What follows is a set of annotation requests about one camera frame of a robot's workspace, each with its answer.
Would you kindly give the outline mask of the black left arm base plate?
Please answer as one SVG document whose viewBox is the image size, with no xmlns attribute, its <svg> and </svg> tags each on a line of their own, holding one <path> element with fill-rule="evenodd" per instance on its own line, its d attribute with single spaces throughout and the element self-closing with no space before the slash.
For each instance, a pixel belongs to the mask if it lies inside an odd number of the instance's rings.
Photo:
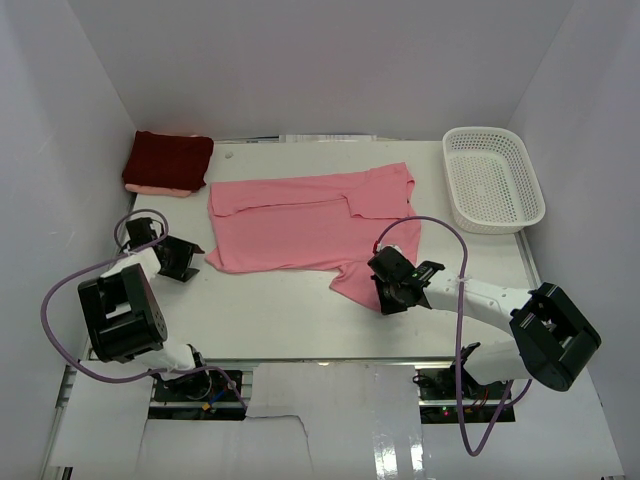
<svg viewBox="0 0 640 480">
<path fill-rule="evenodd" d="M 187 380 L 154 382 L 148 418 L 175 421 L 242 421 L 245 408 L 233 389 L 242 393 L 244 373 L 226 370 L 229 380 L 217 371 L 199 373 Z"/>
</svg>

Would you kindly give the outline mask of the white perforated plastic basket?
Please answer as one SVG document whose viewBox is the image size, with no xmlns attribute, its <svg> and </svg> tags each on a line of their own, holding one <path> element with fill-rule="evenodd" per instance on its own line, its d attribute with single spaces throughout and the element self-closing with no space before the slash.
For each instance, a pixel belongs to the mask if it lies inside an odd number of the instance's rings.
<svg viewBox="0 0 640 480">
<path fill-rule="evenodd" d="M 501 128 L 459 127 L 442 138 L 444 174 L 457 225 L 486 235 L 539 223 L 546 205 L 527 149 Z"/>
</svg>

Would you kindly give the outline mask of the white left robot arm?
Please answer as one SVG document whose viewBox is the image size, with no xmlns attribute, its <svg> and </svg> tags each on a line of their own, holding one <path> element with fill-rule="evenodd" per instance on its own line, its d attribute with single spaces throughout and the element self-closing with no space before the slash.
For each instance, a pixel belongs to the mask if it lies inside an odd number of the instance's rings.
<svg viewBox="0 0 640 480">
<path fill-rule="evenodd" d="M 105 363 L 139 360 L 150 369 L 175 372 L 202 367 L 200 352 L 169 337 L 168 327 L 151 281 L 166 277 L 186 283 L 199 270 L 191 266 L 204 251 L 195 243 L 155 230 L 149 217 L 125 223 L 128 256 L 101 276 L 78 286 L 91 346 Z"/>
</svg>

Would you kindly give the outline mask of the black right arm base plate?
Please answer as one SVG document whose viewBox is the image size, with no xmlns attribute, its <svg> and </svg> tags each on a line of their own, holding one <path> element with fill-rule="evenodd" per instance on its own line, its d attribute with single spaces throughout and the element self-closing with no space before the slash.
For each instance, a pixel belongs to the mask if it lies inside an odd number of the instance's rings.
<svg viewBox="0 0 640 480">
<path fill-rule="evenodd" d="M 419 410 L 423 425 L 456 424 L 457 403 L 455 372 L 453 367 L 424 368 L 412 378 L 417 386 Z M 488 423 L 506 391 L 506 382 L 494 382 L 486 386 L 462 383 L 462 412 L 466 423 Z"/>
</svg>

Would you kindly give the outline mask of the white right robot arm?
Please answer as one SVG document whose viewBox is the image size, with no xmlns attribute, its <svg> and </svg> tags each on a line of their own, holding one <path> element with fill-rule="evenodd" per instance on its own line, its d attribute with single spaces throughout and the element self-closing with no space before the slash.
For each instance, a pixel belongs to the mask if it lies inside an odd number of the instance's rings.
<svg viewBox="0 0 640 480">
<path fill-rule="evenodd" d="M 527 290 L 463 280 L 436 262 L 415 266 L 391 246 L 375 253 L 368 265 L 384 315 L 423 307 L 454 312 L 509 335 L 504 342 L 460 347 L 452 368 L 463 385 L 535 380 L 566 392 L 602 344 L 555 284 Z"/>
</svg>

